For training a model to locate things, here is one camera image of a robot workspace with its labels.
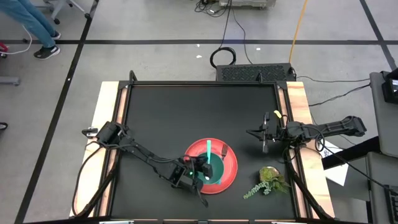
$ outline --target teal cup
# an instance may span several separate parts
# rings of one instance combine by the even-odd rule
[[[202,153],[199,156],[207,157],[207,153]],[[223,160],[214,153],[210,155],[210,165],[213,168],[213,177],[210,180],[206,180],[202,172],[198,172],[198,178],[203,181],[204,184],[216,184],[221,180],[224,174],[224,162]]]

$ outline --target person's leg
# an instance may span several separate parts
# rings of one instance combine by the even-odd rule
[[[38,10],[29,0],[18,0],[25,9],[30,12],[32,16],[34,16],[38,22],[47,30],[47,32],[54,37],[55,36],[55,29],[52,27],[50,22],[47,18],[43,15],[40,10]]]
[[[55,46],[49,32],[18,0],[0,0],[0,11],[23,24],[29,32],[41,41],[43,47]]]

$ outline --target red dish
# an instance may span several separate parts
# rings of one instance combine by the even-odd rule
[[[198,156],[205,153],[207,150],[207,140],[211,140],[211,152],[221,157],[221,150],[226,143],[214,138],[197,140],[187,149],[185,154]],[[236,174],[238,173],[238,160],[236,160],[235,153],[231,147],[229,145],[227,146],[228,152],[224,158],[224,174],[221,178],[221,184],[205,184],[200,191],[201,193],[218,194],[227,189],[234,182]]]

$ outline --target wooden frame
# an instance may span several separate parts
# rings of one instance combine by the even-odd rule
[[[98,96],[98,101],[94,113],[92,127],[100,129],[105,122],[111,121],[113,117],[113,111],[117,99],[119,82],[103,82]],[[290,98],[290,107],[295,121],[300,121],[306,124],[311,124],[312,119],[310,115],[310,110],[308,107],[307,96],[305,94],[304,85],[302,82],[287,82],[287,92]],[[121,123],[123,119],[123,111],[126,105],[126,95],[127,88],[121,90],[121,97],[119,98],[119,108],[116,121]],[[279,89],[279,98],[282,107],[282,113],[287,114],[284,92]],[[307,148],[300,150],[303,171],[305,176],[305,181],[307,188],[315,197],[317,202],[322,206],[322,208],[332,217],[335,216],[333,211],[333,206],[331,204],[331,199],[329,195],[328,186],[326,183],[325,173],[322,166],[322,158],[318,152],[314,150],[315,142],[312,141],[307,144]],[[91,145],[87,147],[83,161],[97,149],[96,145]],[[113,165],[115,152],[111,152],[108,171]],[[81,211],[84,206],[90,201],[93,194],[96,192],[101,179],[101,171],[104,164],[105,149],[101,149],[95,156],[86,163],[85,168],[81,172],[79,188],[76,193],[76,198],[74,200],[74,205],[76,212]],[[297,161],[294,159],[293,165],[295,170],[297,170]],[[307,217],[305,203],[303,195],[300,189],[295,186],[297,193],[298,210],[300,217]],[[109,202],[109,191],[110,185],[107,187],[99,208],[99,215],[106,215],[106,208]],[[317,218],[315,212],[312,212],[314,218]]]

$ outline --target artificial plant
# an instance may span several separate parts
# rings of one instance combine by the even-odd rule
[[[284,176],[278,173],[275,168],[263,167],[260,170],[260,184],[256,184],[256,186],[254,186],[246,195],[244,195],[243,198],[249,198],[262,188],[264,188],[264,195],[269,194],[272,189],[287,193],[288,187],[290,187],[290,185],[286,183]]]

